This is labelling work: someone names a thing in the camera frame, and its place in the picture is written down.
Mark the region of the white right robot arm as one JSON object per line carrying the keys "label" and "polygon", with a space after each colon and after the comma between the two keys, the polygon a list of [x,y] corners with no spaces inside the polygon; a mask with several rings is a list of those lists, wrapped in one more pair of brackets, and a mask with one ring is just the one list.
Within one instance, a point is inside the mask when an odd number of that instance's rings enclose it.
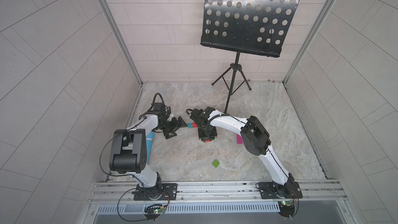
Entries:
{"label": "white right robot arm", "polygon": [[217,127],[239,135],[246,150],[258,156],[270,173],[275,193],[280,198],[294,195],[295,180],[278,159],[271,145],[269,133],[257,117],[234,117],[212,107],[207,107],[205,110],[187,109],[186,113],[197,125],[199,139],[202,142],[214,140],[217,137]]}

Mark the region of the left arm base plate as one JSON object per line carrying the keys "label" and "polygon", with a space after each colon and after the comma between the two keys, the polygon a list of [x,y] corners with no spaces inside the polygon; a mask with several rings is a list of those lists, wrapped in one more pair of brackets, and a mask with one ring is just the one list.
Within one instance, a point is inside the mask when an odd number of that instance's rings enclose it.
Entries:
{"label": "left arm base plate", "polygon": [[143,188],[137,186],[136,190],[132,192],[135,201],[166,201],[176,200],[178,184],[176,183],[162,183],[151,188]]}

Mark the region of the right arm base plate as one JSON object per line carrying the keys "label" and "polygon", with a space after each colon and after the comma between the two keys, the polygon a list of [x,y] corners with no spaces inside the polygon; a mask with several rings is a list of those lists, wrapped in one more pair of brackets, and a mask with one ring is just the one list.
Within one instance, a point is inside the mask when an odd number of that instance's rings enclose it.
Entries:
{"label": "right arm base plate", "polygon": [[301,199],[303,198],[298,182],[287,182],[280,185],[272,182],[256,183],[262,199]]}

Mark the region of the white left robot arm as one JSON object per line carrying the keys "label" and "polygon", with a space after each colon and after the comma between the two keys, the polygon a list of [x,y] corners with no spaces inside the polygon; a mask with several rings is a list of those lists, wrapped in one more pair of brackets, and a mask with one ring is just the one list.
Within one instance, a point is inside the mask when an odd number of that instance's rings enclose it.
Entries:
{"label": "white left robot arm", "polygon": [[164,103],[153,103],[137,123],[115,131],[112,140],[110,170],[134,177],[138,182],[137,192],[150,199],[162,195],[162,182],[160,175],[147,165],[147,136],[153,130],[160,130],[166,139],[170,139],[177,135],[178,129],[188,126],[182,117],[170,118],[170,114],[170,108]]}

